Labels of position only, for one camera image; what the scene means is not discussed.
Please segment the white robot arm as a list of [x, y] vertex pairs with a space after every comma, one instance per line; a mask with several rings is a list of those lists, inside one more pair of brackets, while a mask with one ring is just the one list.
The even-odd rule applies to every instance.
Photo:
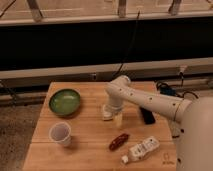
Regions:
[[180, 124], [176, 171], [213, 171], [213, 97], [193, 101], [155, 94], [130, 87], [131, 80], [119, 76], [106, 86], [104, 120], [112, 119], [129, 101]]

